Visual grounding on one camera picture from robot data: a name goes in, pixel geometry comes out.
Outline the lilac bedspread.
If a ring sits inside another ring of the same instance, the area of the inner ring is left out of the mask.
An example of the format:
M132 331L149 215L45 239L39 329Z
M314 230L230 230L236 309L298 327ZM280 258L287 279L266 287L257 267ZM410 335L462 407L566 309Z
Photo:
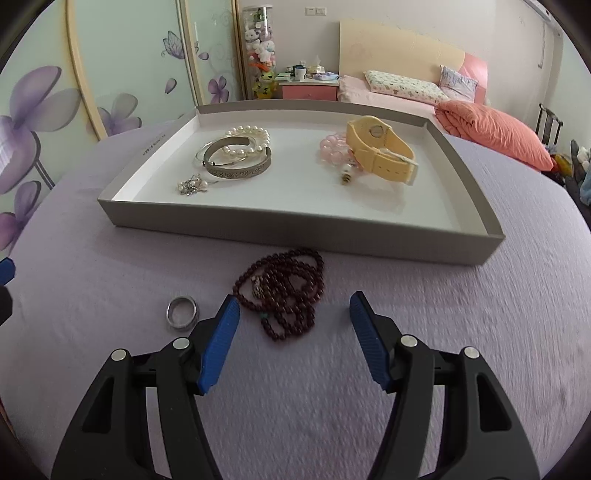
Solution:
M1 329L1 397L16 433L49 472L63 434L107 356L156 351L173 338L178 295L213 315L266 246L117 228L97 198L158 133L94 146L43 200L13 251L12 317ZM472 345L527 432L542 473L590 412L590 232L569 195L527 167L456 140L505 241L481 267L325 256L317 322L276 343L249 312L218 383L198 401L226 479L366 478L393 399L370 377L349 296L432 348Z

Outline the floral white pillow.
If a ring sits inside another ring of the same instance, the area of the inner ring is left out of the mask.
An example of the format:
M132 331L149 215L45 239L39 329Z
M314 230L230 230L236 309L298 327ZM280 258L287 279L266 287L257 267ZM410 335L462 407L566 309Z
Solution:
M396 75L392 73L367 70L363 72L373 93L379 93L436 106L450 98L440 87L429 81Z

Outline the pearl earrings cluster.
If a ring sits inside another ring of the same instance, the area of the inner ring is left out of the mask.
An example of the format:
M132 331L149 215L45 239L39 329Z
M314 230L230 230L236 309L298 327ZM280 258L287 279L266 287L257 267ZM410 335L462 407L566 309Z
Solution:
M199 174L193 174L188 179L177 183L177 192L180 195L192 196L197 193L204 193L208 190L209 184Z

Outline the pink bed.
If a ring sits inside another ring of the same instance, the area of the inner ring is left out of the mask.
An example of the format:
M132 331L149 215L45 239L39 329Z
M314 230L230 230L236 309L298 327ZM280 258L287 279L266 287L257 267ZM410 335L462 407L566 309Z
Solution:
M425 118L431 118L435 115L435 107L432 105L386 94L374 93L370 90L365 80L352 76L342 76L339 78L338 99L345 103L396 110Z

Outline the cream yellow wristwatch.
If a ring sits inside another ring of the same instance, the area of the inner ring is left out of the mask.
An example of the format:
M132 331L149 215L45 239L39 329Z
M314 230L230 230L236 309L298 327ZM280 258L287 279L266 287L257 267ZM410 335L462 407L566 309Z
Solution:
M383 120L363 116L349 121L346 145L363 171L389 182L414 184L419 170L415 153Z

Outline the small lilac pillow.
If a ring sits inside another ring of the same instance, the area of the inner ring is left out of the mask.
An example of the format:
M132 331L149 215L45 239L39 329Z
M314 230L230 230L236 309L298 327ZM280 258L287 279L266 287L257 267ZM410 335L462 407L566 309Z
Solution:
M441 66L439 88L452 100L474 103L479 82L445 65Z

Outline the grey white cardboard tray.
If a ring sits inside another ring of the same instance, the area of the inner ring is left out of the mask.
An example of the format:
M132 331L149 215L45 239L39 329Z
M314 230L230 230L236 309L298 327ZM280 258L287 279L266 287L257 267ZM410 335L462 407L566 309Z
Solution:
M320 144L365 115L414 150L412 184L367 173L342 182ZM177 185L204 175L198 150L238 126L270 133L271 163L245 180L209 177L204 193ZM436 263L481 265L504 241L501 224L449 139L427 118L332 101L202 106L134 154L100 193L117 226L215 239Z

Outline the thin silver bangle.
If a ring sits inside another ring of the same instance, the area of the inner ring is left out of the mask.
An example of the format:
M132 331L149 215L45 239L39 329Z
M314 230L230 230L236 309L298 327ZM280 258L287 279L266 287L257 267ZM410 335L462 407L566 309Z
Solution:
M198 164L231 166L245 161L253 152L249 137L224 137L204 144L195 154Z

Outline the clear tube of plush toys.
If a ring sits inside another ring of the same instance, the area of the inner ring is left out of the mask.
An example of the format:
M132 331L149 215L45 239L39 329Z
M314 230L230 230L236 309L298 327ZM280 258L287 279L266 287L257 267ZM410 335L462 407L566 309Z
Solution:
M259 71L276 72L276 44L273 42L273 7L270 5L247 6L242 9L243 61L247 94L256 99L252 85Z

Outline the pink white nightstand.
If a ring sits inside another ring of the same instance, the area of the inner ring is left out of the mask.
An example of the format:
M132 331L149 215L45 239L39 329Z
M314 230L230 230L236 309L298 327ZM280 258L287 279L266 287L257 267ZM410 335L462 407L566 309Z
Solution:
M339 82L291 80L279 83L279 97L290 100L337 101Z

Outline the white mug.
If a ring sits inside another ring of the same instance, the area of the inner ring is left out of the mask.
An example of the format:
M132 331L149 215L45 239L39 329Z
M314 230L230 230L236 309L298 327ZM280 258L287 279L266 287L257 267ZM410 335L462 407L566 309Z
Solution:
M294 73L294 81L301 82L304 81L305 77L307 76L307 68L303 65L295 65L293 68Z

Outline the dark wooden chair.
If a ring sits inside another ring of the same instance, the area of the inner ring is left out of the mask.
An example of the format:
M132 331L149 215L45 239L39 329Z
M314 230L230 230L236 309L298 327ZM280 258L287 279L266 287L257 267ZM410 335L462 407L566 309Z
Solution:
M557 145L564 122L544 104L539 104L539 113L536 122L535 133L541 143L547 148Z

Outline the engraved silver cuff bangle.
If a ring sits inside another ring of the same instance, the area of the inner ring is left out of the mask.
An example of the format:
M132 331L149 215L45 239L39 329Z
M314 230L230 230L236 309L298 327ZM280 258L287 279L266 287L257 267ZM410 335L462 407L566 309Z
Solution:
M253 138L249 138L253 141L254 159L247 157L245 161L231 166L202 165L206 172L224 180L246 180L265 173L273 160L270 146L256 146Z

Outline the folded coral duvet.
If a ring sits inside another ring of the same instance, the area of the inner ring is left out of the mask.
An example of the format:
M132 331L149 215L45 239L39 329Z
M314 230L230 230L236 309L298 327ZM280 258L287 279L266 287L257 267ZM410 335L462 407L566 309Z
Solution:
M554 161L536 133L517 118L494 108L459 100L435 107L444 130L530 166L549 172Z

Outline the yellow plush toy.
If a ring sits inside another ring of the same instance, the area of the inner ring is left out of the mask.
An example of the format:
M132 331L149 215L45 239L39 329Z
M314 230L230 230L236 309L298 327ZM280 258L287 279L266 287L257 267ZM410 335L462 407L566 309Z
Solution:
M273 70L259 71L252 85L252 91L256 99L271 99L276 94L276 72Z

